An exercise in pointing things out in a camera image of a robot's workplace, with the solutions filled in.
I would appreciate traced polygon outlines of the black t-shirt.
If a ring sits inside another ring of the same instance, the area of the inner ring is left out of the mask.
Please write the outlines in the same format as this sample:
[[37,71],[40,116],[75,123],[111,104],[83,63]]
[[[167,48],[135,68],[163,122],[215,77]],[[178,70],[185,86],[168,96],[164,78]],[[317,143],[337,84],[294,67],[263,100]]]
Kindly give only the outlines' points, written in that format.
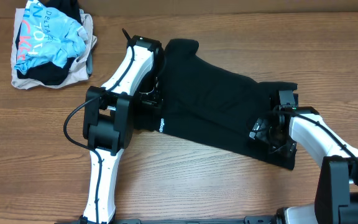
[[158,131],[218,147],[292,170],[295,157],[270,153],[252,143],[249,134],[258,118],[271,110],[280,90],[297,89],[291,82],[256,82],[205,62],[197,56],[199,43],[172,39],[165,48],[158,89],[159,114],[136,108],[134,127]]

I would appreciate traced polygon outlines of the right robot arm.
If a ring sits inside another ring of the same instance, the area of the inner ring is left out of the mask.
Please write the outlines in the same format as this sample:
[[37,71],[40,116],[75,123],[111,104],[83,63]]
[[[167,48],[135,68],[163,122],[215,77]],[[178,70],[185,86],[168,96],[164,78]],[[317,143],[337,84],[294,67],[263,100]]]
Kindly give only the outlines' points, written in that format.
[[319,165],[314,202],[280,208],[270,223],[358,223],[358,149],[348,145],[312,107],[298,106],[294,92],[282,90],[272,115],[287,139],[303,146]]

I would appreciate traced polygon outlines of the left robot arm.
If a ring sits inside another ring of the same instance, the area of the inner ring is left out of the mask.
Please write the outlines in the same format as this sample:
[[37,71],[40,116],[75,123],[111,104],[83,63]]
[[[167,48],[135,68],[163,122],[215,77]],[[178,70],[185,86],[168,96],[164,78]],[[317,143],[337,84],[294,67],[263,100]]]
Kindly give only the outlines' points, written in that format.
[[86,92],[83,137],[91,156],[88,202],[80,223],[112,223],[118,165],[134,132],[135,116],[160,113],[158,73],[164,65],[159,41],[133,36],[114,75]]

